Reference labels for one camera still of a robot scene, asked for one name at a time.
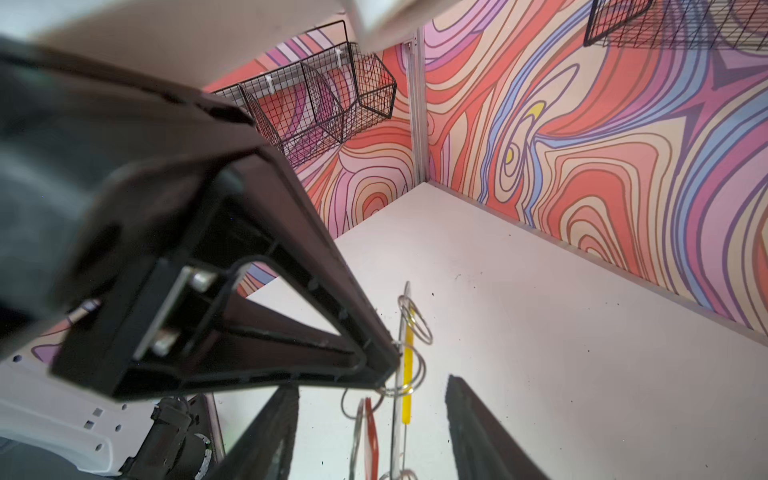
patterned wall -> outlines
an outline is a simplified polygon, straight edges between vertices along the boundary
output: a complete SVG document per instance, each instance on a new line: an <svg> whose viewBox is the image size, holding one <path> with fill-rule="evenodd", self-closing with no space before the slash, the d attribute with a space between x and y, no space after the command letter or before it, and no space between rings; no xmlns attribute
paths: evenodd
<svg viewBox="0 0 768 480"><path fill-rule="evenodd" d="M338 15L329 22L342 18ZM215 91L344 41L343 29L328 27L299 35L205 87ZM401 45L378 52L395 77L397 93L392 119L357 134L343 146L298 166L306 192L333 238L381 210L413 187L413 152L404 52ZM249 269L238 292L247 296L274 278L262 264Z"/></svg>
<svg viewBox="0 0 768 480"><path fill-rule="evenodd" d="M432 179L766 333L768 55L583 48L588 15L427 25Z"/></svg>

black wire basket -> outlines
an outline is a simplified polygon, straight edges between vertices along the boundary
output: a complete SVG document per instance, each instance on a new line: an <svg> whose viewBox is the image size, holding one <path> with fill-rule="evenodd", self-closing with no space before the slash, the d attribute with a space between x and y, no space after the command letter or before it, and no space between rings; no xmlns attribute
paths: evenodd
<svg viewBox="0 0 768 480"><path fill-rule="evenodd" d="M392 118L397 83L381 59L346 40L303 60L215 91L246 108L292 167Z"/></svg>
<svg viewBox="0 0 768 480"><path fill-rule="evenodd" d="M765 0L593 0L584 46L768 49Z"/></svg>

yellow strip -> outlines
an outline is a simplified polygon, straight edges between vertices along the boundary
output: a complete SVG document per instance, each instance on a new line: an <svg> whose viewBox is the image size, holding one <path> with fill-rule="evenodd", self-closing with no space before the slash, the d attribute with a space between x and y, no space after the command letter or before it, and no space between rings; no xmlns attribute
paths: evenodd
<svg viewBox="0 0 768 480"><path fill-rule="evenodd" d="M413 330L406 326L406 343L413 345ZM410 383L413 380L413 350L406 348L402 358L402 381ZM411 398L408 395L402 398L402 422L406 425L411 422Z"/></svg>

metal bolt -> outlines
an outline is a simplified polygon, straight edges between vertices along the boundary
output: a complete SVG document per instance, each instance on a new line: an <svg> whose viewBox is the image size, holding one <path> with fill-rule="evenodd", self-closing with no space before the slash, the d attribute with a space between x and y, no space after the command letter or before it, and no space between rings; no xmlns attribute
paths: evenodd
<svg viewBox="0 0 768 480"><path fill-rule="evenodd" d="M181 332L176 329L159 329L154 334L152 353L157 356L167 356L170 353L170 349L174 347L176 340L179 339L180 334Z"/></svg>
<svg viewBox="0 0 768 480"><path fill-rule="evenodd" d="M200 293L205 293L216 281L217 275L207 270L195 270L190 278L190 286Z"/></svg>

white tabletop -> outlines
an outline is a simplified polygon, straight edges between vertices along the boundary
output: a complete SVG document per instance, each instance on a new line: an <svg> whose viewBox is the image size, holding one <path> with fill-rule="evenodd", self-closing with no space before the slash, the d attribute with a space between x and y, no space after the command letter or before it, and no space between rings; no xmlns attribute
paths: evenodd
<svg viewBox="0 0 768 480"><path fill-rule="evenodd" d="M407 280L434 332L406 454L421 480L456 478L449 374L553 480L768 478L764 345L428 184L336 244L393 336ZM280 279L251 297L333 331ZM215 395L225 446L273 391ZM291 478L347 478L354 422L341 394L300 389ZM376 413L380 475L391 415L388 400Z"/></svg>

